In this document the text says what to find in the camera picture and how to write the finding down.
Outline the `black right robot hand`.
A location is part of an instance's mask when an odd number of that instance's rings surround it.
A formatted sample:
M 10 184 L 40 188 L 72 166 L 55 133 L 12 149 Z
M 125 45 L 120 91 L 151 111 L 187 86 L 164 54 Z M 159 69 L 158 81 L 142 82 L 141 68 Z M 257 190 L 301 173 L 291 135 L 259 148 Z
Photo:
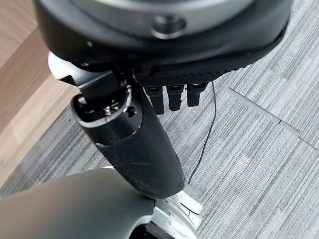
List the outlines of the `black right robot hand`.
M 79 89 L 76 121 L 135 189 L 164 199 L 184 188 L 158 115 L 199 104 L 220 76 L 282 40 L 290 0 L 36 0 L 56 80 Z

